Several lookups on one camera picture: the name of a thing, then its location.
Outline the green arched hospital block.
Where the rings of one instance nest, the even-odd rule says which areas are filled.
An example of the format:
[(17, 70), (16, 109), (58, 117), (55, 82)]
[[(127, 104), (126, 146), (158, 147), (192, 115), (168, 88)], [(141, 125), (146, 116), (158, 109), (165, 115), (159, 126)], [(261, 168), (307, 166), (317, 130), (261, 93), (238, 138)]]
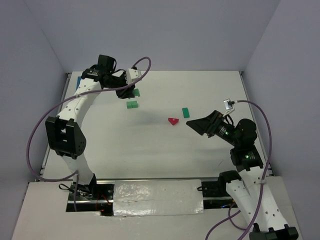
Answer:
[(140, 95), (140, 91), (139, 91), (138, 88), (134, 89), (134, 90), (132, 91), (132, 93), (133, 93), (133, 95), (134, 95), (135, 97), (140, 97), (140, 96), (141, 96), (141, 95)]

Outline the green wooden cube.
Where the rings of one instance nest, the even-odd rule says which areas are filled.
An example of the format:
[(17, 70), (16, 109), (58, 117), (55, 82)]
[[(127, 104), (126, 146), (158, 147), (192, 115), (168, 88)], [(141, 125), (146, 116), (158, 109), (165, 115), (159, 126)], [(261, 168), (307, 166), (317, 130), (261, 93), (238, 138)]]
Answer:
[(139, 107), (139, 104), (138, 102), (135, 100), (135, 101), (132, 101), (131, 102), (131, 107), (134, 109), (134, 108), (138, 108)]
[(127, 107), (127, 109), (131, 109), (132, 108), (132, 102), (131, 101), (127, 101), (126, 102), (126, 107)]

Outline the green rectangular wooden block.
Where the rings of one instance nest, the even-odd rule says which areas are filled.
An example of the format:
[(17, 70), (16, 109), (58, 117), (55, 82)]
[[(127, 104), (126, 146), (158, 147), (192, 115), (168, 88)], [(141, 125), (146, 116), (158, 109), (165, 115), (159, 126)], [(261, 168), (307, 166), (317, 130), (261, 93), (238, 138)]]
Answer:
[(184, 118), (189, 118), (190, 117), (190, 112), (189, 112), (189, 109), (187, 107), (183, 107), (182, 108), (182, 114), (183, 114), (183, 117)]

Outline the red triangular wooden block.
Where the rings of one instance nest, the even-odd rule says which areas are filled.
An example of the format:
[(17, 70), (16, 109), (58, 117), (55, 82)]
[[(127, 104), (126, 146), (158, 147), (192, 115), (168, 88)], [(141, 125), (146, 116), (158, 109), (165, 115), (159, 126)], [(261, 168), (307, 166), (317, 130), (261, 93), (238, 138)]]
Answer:
[(178, 118), (169, 117), (169, 118), (168, 118), (168, 122), (169, 122), (172, 126), (174, 126), (174, 125), (176, 125), (176, 124), (179, 122), (179, 119), (178, 119)]

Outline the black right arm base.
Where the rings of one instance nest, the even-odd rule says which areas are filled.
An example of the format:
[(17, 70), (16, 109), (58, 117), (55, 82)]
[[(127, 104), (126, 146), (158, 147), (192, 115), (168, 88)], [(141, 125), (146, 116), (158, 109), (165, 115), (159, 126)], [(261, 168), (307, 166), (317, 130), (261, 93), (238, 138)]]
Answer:
[(202, 181), (197, 190), (205, 200), (232, 200), (232, 197), (220, 186), (217, 180)]

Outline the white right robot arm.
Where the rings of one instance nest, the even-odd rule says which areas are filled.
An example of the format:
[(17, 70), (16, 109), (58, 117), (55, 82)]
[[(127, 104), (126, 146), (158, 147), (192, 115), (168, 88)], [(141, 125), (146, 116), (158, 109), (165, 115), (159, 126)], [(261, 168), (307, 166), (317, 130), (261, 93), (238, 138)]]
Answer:
[(232, 145), (230, 158), (235, 170), (221, 172), (220, 189), (230, 195), (248, 229), (240, 237), (251, 240), (296, 240), (298, 230), (283, 217), (264, 174), (265, 164), (255, 147), (256, 124), (247, 118), (237, 125), (215, 110), (207, 117), (189, 120), (186, 125), (201, 136), (218, 136)]

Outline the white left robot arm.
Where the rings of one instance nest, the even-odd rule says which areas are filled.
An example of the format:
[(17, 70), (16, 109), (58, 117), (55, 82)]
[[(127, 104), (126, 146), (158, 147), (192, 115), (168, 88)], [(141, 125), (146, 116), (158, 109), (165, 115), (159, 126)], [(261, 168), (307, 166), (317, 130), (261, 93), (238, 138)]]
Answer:
[(78, 190), (88, 194), (96, 191), (97, 179), (84, 155), (87, 140), (81, 126), (85, 115), (100, 90), (115, 89), (120, 99), (134, 97), (133, 82), (142, 75), (135, 66), (116, 75), (116, 62), (110, 56), (99, 55), (98, 63), (82, 73), (75, 98), (57, 116), (45, 121), (50, 149), (64, 160), (71, 173), (75, 173), (73, 181)]

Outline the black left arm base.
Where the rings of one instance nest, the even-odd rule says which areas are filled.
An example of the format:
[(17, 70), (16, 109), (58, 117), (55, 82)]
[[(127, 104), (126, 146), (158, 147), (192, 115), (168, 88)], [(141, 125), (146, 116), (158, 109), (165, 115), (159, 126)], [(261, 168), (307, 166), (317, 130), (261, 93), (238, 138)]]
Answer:
[(108, 204), (113, 202), (114, 184), (99, 183), (96, 177), (89, 185), (81, 185), (78, 183), (75, 195), (75, 201), (106, 201)]

